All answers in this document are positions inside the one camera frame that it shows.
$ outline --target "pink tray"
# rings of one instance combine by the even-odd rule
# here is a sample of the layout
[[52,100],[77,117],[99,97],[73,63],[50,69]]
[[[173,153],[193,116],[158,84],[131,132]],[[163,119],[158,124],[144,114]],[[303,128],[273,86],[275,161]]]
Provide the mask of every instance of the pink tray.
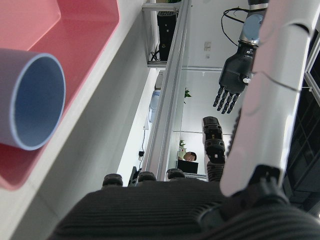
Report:
[[[0,48],[50,53],[60,61],[63,115],[119,23],[117,0],[4,0],[0,16]],[[21,187],[45,147],[25,151],[0,144],[0,187]]]

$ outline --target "black cable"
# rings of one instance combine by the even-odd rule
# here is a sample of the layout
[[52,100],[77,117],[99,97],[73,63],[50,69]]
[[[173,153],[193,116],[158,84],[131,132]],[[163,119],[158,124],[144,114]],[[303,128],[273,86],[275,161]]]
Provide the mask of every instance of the black cable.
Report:
[[145,142],[145,136],[146,136],[146,130],[144,129],[144,132],[143,132],[143,140],[142,140],[142,151],[144,152],[144,142]]
[[[143,152],[145,151],[145,150],[144,150],[145,137],[146,137],[146,130],[143,131],[143,140],[142,140],[142,151],[143,151]],[[142,159],[141,159],[141,161],[140,161],[139,170],[141,169],[141,163],[142,163],[143,160],[144,160],[144,156],[145,156],[145,154],[143,154]]]
[[225,11],[223,12],[222,17],[221,17],[221,28],[222,28],[222,32],[224,33],[224,35],[225,35],[234,45],[238,46],[238,45],[237,45],[234,41],[232,41],[231,38],[226,34],[225,29],[224,29],[224,24],[223,24],[223,18],[224,18],[224,16],[226,16],[227,18],[232,19],[232,20],[234,20],[234,21],[237,21],[237,22],[239,22],[239,23],[244,23],[244,21],[241,21],[241,20],[239,20],[239,19],[237,19],[237,18],[234,18],[234,17],[232,17],[232,16],[227,15],[230,11],[244,11],[244,12],[248,13],[249,10],[248,10],[248,9],[243,9],[243,8],[240,8],[240,7],[230,8],[230,9],[225,10]]
[[224,35],[236,46],[238,46],[234,41],[231,40],[231,38],[226,34],[225,30],[224,30],[224,24],[222,22],[222,19],[224,18],[224,15],[222,15],[221,17],[221,28],[222,28],[222,32],[224,33]]
[[153,59],[156,60],[156,61],[158,61],[157,54],[159,53],[160,50],[157,51],[157,48],[158,48],[158,44],[155,46],[154,54],[152,54],[152,52],[151,52],[151,55],[152,55],[151,61],[152,61]]

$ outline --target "cylindrical cup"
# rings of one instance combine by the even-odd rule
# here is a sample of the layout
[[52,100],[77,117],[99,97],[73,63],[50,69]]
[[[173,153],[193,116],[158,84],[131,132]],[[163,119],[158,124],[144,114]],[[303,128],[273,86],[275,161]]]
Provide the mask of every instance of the cylindrical cup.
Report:
[[58,126],[66,99],[59,61],[48,53],[0,48],[0,143],[35,150]]

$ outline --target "person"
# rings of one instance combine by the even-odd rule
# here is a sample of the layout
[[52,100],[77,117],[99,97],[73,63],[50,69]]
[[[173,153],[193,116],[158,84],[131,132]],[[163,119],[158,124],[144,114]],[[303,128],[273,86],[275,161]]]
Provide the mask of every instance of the person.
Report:
[[188,151],[184,147],[179,146],[180,151],[178,153],[178,160],[185,160],[188,162],[194,162],[197,160],[197,155],[193,151]]

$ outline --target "laptop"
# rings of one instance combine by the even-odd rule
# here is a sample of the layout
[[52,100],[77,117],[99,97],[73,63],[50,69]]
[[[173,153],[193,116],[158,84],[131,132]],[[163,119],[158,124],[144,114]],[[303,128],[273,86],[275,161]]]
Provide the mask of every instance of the laptop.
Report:
[[178,160],[176,168],[184,173],[196,174],[198,173],[198,162]]

